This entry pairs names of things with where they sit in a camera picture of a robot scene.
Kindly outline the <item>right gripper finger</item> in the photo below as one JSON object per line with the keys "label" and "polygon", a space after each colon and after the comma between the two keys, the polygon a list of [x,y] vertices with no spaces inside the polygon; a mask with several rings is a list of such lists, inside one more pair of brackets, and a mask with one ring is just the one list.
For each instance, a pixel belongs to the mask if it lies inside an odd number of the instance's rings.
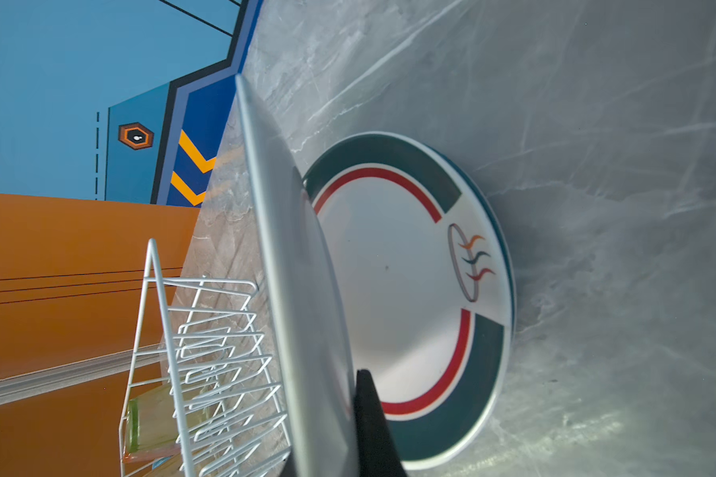
{"label": "right gripper finger", "polygon": [[387,425],[373,378],[358,370],[353,400],[361,477],[407,477]]}

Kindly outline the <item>white plate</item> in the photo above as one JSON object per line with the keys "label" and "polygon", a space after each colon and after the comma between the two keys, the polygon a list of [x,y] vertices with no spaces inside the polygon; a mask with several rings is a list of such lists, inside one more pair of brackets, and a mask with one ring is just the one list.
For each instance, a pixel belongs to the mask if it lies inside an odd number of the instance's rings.
{"label": "white plate", "polygon": [[236,77],[298,476],[356,476],[355,372],[328,247],[276,121]]}
{"label": "white plate", "polygon": [[341,294],[409,471],[464,451],[493,413],[516,321],[501,227],[475,182],[420,141],[364,132],[304,176]]}

